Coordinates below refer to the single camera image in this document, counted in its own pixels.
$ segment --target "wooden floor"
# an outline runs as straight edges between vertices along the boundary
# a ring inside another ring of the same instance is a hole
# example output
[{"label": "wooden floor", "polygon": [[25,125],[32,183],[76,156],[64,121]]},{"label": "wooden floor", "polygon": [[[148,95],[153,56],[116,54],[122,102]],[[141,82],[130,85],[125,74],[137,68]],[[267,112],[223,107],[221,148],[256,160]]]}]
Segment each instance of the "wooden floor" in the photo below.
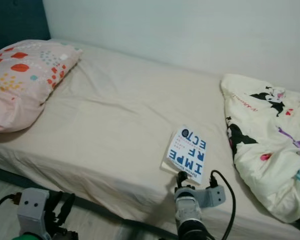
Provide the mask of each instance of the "wooden floor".
[{"label": "wooden floor", "polygon": [[[0,199],[22,190],[23,188],[19,186],[0,181]],[[18,206],[9,200],[1,204],[0,240],[12,240],[18,236],[20,227],[17,209]],[[78,206],[73,206],[63,227],[69,231],[76,231],[79,240],[158,240],[162,237],[137,227],[128,226],[121,221],[108,219]]]}]

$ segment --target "floral pillowcase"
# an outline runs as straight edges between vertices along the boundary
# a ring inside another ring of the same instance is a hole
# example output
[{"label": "floral pillowcase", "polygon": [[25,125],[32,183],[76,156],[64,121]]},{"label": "floral pillowcase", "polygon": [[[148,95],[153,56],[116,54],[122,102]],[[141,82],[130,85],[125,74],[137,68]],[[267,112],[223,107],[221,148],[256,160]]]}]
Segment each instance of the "floral pillowcase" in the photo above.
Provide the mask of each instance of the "floral pillowcase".
[{"label": "floral pillowcase", "polygon": [[24,40],[0,50],[0,132],[29,127],[82,50],[45,40]]}]

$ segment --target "white comforter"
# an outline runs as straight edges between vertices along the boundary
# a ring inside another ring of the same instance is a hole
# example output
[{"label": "white comforter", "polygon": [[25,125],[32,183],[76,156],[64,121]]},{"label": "white comforter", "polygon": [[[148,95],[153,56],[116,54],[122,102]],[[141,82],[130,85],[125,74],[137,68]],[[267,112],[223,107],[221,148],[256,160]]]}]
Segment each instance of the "white comforter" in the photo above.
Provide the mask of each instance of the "white comforter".
[{"label": "white comforter", "polygon": [[221,82],[236,169],[278,219],[300,218],[300,93],[240,75]]}]

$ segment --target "pink pillow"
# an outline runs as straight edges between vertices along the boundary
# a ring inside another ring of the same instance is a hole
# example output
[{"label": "pink pillow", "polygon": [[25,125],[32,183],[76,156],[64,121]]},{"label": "pink pillow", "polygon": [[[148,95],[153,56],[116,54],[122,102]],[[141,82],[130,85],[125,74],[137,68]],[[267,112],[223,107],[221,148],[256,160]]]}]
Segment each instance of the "pink pillow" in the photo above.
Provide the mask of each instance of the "pink pillow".
[{"label": "pink pillow", "polygon": [[0,132],[29,127],[81,53],[71,45],[44,40],[24,40],[1,49]]}]

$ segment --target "dark teal headboard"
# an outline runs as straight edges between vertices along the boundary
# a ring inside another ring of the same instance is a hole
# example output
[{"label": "dark teal headboard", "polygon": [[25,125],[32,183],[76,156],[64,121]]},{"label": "dark teal headboard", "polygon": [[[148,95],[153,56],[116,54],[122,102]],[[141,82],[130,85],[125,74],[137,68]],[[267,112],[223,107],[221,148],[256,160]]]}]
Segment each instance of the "dark teal headboard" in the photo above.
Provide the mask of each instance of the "dark teal headboard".
[{"label": "dark teal headboard", "polygon": [[25,39],[50,39],[42,0],[0,0],[0,49]]}]

